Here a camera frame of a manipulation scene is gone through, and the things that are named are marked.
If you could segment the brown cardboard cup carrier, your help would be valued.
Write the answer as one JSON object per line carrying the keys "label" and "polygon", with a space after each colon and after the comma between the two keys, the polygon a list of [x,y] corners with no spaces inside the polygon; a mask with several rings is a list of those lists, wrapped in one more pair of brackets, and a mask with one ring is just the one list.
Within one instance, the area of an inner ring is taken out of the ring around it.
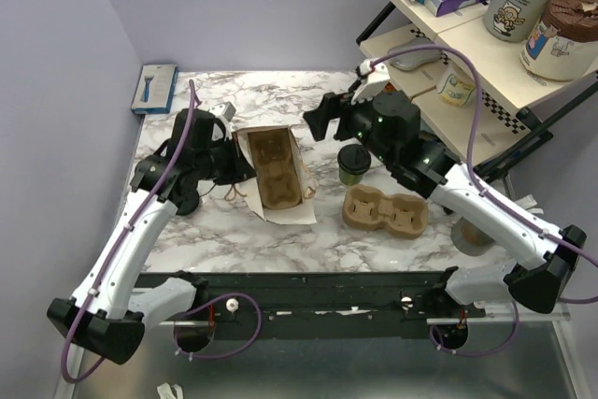
{"label": "brown cardboard cup carrier", "polygon": [[383,191],[358,184],[351,186],[342,207],[344,223],[362,231],[384,230],[404,239],[420,237],[428,227],[427,203],[413,195]]}
{"label": "brown cardboard cup carrier", "polygon": [[286,128],[248,134],[249,149],[263,206],[284,210],[302,202],[292,143]]}

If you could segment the black plastic cup lid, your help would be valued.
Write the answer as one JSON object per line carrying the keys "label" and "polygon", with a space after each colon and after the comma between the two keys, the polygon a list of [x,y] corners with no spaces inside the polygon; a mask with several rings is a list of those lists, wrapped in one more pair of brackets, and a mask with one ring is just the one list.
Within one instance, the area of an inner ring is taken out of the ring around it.
{"label": "black plastic cup lid", "polygon": [[350,144],[337,153],[339,168],[350,175],[363,175],[371,167],[371,155],[360,144]]}
{"label": "black plastic cup lid", "polygon": [[186,195],[178,206],[177,215],[181,217],[192,214],[202,204],[201,196],[198,192],[191,192]]}

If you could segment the green paper cup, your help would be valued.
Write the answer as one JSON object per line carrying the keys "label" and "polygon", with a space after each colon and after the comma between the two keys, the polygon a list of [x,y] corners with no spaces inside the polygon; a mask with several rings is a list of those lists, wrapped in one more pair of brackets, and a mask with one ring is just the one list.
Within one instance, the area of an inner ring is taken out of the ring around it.
{"label": "green paper cup", "polygon": [[337,153],[337,163],[340,181],[352,186],[359,184],[363,175],[370,169],[371,156],[363,145],[350,144]]}

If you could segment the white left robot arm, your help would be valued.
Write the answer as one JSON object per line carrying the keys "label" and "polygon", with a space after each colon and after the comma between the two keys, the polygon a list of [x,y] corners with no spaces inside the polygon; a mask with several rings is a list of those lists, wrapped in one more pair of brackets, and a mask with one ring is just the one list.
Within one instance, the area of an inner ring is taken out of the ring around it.
{"label": "white left robot arm", "polygon": [[177,272],[139,296],[133,289],[165,226],[199,207],[201,181],[226,186],[254,178],[231,130],[234,114],[229,104],[182,109],[171,136],[136,165],[98,260],[68,298],[55,298],[48,308],[68,343],[124,364],[147,330],[176,315],[195,320],[206,312],[207,283],[194,275]]}

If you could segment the brown paper bag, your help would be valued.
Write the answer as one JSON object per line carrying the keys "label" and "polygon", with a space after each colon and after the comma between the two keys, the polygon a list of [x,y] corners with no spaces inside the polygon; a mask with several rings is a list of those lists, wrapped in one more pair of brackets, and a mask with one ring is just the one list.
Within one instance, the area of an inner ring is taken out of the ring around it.
{"label": "brown paper bag", "polygon": [[317,222],[318,182],[303,162],[289,126],[243,128],[234,133],[240,150],[256,173],[236,185],[249,209],[278,225]]}

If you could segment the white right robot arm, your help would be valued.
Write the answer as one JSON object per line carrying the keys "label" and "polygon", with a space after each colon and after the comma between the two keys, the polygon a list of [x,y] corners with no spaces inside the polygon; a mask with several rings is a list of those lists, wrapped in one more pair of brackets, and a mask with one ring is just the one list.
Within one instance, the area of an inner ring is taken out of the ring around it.
{"label": "white right robot arm", "polygon": [[510,255],[510,264],[453,271],[430,293],[436,314],[448,317],[463,305],[508,300],[541,314],[553,311],[577,265],[577,254],[566,246],[584,245],[581,229],[534,216],[469,173],[443,144],[421,138],[420,109],[402,93],[358,103],[327,93],[303,118],[317,141],[338,120],[335,139],[357,139],[401,186],[461,215]]}

